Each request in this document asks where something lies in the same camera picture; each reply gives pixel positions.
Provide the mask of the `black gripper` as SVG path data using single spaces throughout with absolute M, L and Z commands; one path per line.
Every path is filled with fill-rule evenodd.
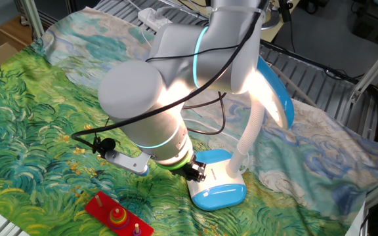
M 184 160 L 178 164 L 177 174 L 185 176 L 187 181 L 202 182 L 205 180 L 205 174 L 197 170 L 205 170 L 205 167 L 205 163 L 196 161 L 196 156 L 193 153 L 188 153 Z

